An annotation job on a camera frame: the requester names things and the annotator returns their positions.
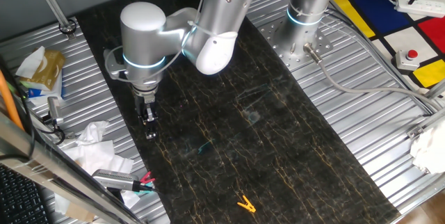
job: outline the metal grating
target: metal grating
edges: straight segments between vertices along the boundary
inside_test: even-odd
[[[254,0],[248,18],[264,29],[286,15],[289,0]],[[322,22],[357,36],[329,17]],[[321,24],[334,46],[323,62],[332,77],[349,88],[400,87],[379,56],[372,56],[345,33]],[[406,132],[425,120],[423,107],[400,93],[349,94],[332,87],[310,59],[282,59],[306,95],[323,114],[388,200],[404,214],[445,187],[445,175],[425,175],[412,165]]]
[[[121,157],[133,159],[131,173],[141,178],[147,172],[133,139],[122,119],[113,96],[102,76],[99,66],[82,34],[76,30],[76,39],[68,41],[60,33],[58,24],[47,26],[32,33],[0,43],[0,54],[4,57],[13,73],[20,63],[36,47],[62,51],[66,57],[63,67],[63,87],[65,99],[62,113],[65,122],[60,126],[66,131],[73,131],[79,136],[89,122],[108,120],[110,125],[104,134],[104,140],[113,140],[115,153]],[[32,106],[38,115],[46,115],[47,105]],[[66,140],[60,148],[74,147],[74,141]],[[44,190],[45,200],[54,223],[82,223],[54,211],[54,194]],[[156,193],[139,195],[139,202],[131,209],[139,218],[150,223],[170,223],[165,209]]]

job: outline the metal mounting plate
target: metal mounting plate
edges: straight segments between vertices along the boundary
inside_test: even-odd
[[[269,42],[271,47],[275,50],[275,52],[278,54],[278,56],[283,60],[287,68],[292,72],[297,67],[300,67],[301,65],[304,65],[305,63],[312,61],[312,59],[310,58],[309,54],[299,56],[296,53],[291,54],[290,49],[287,50],[280,49],[280,45],[274,41],[275,32],[278,26],[281,23],[283,23],[284,19],[285,18],[282,17],[272,22],[269,22],[261,26],[259,28],[259,31],[265,37],[265,39],[267,39],[267,41]],[[325,35],[321,32],[320,29],[317,29],[315,40],[316,42],[315,44],[313,44],[314,49],[321,56],[324,56],[332,51],[333,46],[331,42],[325,37]]]

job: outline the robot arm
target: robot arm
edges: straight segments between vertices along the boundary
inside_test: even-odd
[[[328,1],[291,0],[288,19],[277,30],[284,39],[280,47],[291,53],[304,53],[303,45],[315,37]],[[163,71],[180,53],[203,74],[216,74],[227,66],[251,2],[201,0],[198,10],[184,8],[168,17],[159,7],[146,2],[123,9],[120,19],[125,63],[120,67],[114,64],[114,68],[124,71],[127,77],[120,80],[132,84],[138,113],[145,124],[155,119],[152,103]],[[173,54],[176,56],[167,62],[166,56]]]

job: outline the gray cable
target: gray cable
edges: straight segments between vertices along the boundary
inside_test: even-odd
[[[326,70],[326,67],[324,66],[323,62],[320,62],[318,64],[320,66],[321,70],[325,74],[326,78],[334,85],[335,88],[342,90],[347,93],[376,93],[376,92],[384,92],[384,91],[391,91],[391,92],[398,92],[398,93],[404,93],[406,95],[411,95],[416,98],[419,98],[420,100],[428,103],[432,107],[434,107],[437,111],[440,111],[441,108],[436,103],[434,103],[431,99],[428,99],[427,97],[420,95],[418,93],[412,92],[410,90],[406,90],[403,88],[370,88],[370,89],[350,89],[345,88],[341,85],[339,85],[337,82],[334,81],[334,79],[329,75],[329,73]]]

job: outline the blue led ring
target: blue led ring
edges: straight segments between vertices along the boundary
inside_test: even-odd
[[[157,66],[159,66],[160,64],[162,64],[162,62],[164,62],[164,60],[165,60],[165,56],[164,56],[164,58],[162,58],[162,60],[160,60],[158,63],[155,63],[155,64],[153,64],[153,65],[139,65],[139,64],[135,64],[135,63],[132,63],[131,61],[129,61],[126,57],[125,57],[125,55],[123,55],[124,56],[124,60],[128,63],[128,64],[130,64],[130,65],[132,65],[132,66],[134,66],[134,67],[137,67],[137,68],[153,68],[153,67],[157,67]]]
[[[315,25],[317,23],[319,23],[321,21],[321,18],[316,21],[316,22],[299,22],[298,20],[296,20],[295,18],[292,17],[291,13],[289,12],[289,9],[287,8],[287,16],[289,16],[289,19],[291,19],[293,22],[295,22],[296,24],[300,24],[303,26],[312,26]]]

